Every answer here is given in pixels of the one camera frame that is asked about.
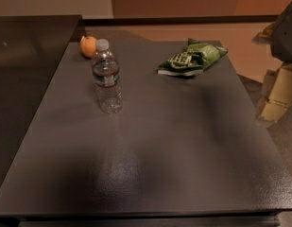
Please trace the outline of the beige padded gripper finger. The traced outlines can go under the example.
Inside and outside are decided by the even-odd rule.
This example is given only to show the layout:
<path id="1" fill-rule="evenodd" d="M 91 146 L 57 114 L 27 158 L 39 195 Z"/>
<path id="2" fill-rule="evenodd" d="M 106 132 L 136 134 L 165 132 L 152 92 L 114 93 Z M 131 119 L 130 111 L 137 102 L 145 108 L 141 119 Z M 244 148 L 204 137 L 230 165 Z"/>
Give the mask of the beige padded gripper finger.
<path id="1" fill-rule="evenodd" d="M 277 122 L 292 105 L 292 63 L 284 62 L 276 71 L 267 70 L 257 115 L 267 122 Z"/>

